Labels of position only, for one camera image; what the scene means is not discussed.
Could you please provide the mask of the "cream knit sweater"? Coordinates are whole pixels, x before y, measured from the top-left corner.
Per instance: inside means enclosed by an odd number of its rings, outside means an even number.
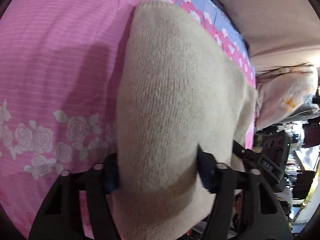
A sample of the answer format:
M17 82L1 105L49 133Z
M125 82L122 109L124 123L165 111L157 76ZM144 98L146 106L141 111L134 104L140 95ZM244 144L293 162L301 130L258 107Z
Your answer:
M242 170L256 91L239 66L182 8L136 8L118 89L120 188L113 216L124 239L177 239L207 217L215 196L196 171L197 148Z

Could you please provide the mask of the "pink patterned pillow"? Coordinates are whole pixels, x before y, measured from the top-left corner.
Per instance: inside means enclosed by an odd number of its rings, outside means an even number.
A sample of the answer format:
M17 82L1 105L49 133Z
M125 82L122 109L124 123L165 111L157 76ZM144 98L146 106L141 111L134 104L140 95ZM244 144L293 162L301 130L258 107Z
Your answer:
M279 123L316 92L317 67L283 67L257 77L255 129Z

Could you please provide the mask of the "beige curtain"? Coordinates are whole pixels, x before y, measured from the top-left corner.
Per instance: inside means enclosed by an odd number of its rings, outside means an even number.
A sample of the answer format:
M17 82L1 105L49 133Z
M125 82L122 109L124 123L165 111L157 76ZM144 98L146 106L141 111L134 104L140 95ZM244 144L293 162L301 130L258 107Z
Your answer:
M219 0L249 45L257 74L319 67L319 17L308 0Z

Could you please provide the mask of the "pink floral bed sheet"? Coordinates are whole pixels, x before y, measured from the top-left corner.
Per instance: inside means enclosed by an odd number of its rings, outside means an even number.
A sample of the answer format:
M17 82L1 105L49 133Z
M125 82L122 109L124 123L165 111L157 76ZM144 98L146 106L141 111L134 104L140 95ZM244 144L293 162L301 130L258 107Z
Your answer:
M1 17L1 206L27 238L63 170L103 161L131 12L142 0L11 0ZM178 5L255 85L244 40L218 0Z

